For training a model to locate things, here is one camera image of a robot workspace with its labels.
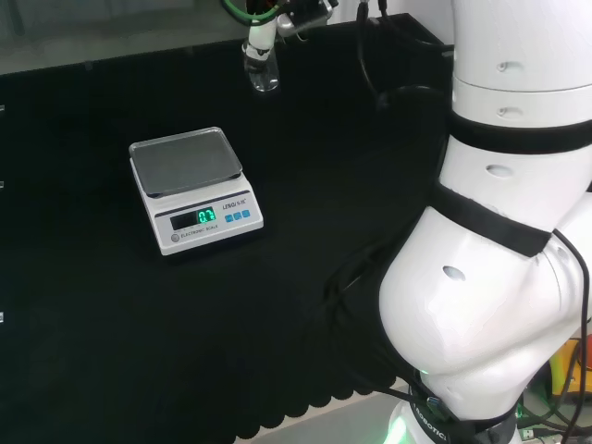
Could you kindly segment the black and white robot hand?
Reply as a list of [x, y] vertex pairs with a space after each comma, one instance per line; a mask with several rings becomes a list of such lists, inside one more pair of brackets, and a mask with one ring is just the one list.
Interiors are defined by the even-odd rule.
[[339, 1], [334, 0], [272, 1], [270, 17], [251, 21], [243, 53], [251, 60], [265, 62], [277, 37], [301, 37], [312, 28], [326, 25], [338, 7]]

